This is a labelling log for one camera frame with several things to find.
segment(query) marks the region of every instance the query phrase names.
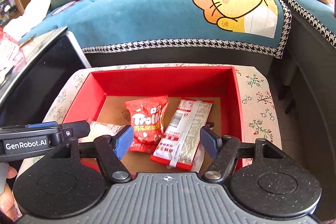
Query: finger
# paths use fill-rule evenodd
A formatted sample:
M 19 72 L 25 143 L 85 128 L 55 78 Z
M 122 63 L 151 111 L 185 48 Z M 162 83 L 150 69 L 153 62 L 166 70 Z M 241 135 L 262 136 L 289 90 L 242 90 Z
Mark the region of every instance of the finger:
M 12 178 L 16 177 L 16 175 L 17 175 L 17 171 L 13 167 L 10 166 L 8 168 L 7 178 L 12 179 Z
M 15 206 L 13 205 L 13 207 L 12 208 L 10 208 L 8 211 L 7 211 L 7 213 L 6 213 L 6 216 L 8 216 L 11 220 L 14 220 L 14 218 L 15 218 L 15 210 L 16 210 L 16 208 L 15 208 Z
M 12 190 L 6 183 L 4 192 L 0 195 L 0 208 L 4 213 L 7 213 L 14 205 L 14 197 Z

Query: white snack wrapper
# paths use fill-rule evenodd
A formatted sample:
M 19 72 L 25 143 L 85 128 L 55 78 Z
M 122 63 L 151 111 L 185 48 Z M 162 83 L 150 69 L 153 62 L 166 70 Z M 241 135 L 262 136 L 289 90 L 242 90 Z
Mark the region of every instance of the white snack wrapper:
M 169 160 L 169 166 L 178 163 L 193 167 L 199 147 L 200 129 L 206 124 L 212 103 L 182 99 L 154 156 Z
M 90 133 L 87 137 L 78 140 L 79 143 L 93 142 L 95 138 L 110 135 L 115 136 L 123 126 L 117 126 L 111 123 L 89 122 Z

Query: footstool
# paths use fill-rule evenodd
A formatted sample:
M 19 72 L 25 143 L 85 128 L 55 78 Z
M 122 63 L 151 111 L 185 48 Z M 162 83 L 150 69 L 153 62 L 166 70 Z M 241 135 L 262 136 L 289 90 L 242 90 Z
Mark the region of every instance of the footstool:
M 71 106 L 71 103 L 80 90 L 85 79 L 92 71 L 122 70 L 153 67 L 174 67 L 174 66 L 228 66 L 216 64 L 143 64 L 143 65 L 122 65 L 111 67 L 100 67 L 82 69 L 77 71 L 63 87 L 51 108 L 49 109 L 44 122 L 56 121 L 62 123 Z M 241 106 L 243 110 L 244 131 L 242 142 L 254 143 L 256 138 L 265 138 L 274 143 L 280 149 L 281 138 L 278 126 L 277 115 L 274 109 L 272 95 L 266 78 L 254 67 L 234 66 L 238 80 Z M 23 173 L 41 157 L 25 159 L 19 174 Z M 248 165 L 252 160 L 246 159 L 243 165 Z

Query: barcode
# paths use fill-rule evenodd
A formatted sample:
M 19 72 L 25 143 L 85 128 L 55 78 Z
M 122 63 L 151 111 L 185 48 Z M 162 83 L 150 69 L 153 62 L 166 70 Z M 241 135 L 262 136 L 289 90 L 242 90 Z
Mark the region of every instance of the barcode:
M 180 120 L 181 120 L 182 116 L 183 116 L 183 113 L 175 112 L 175 114 L 174 114 L 173 118 L 171 119 L 169 125 L 174 127 L 174 128 L 177 128 L 177 126 L 180 123 Z

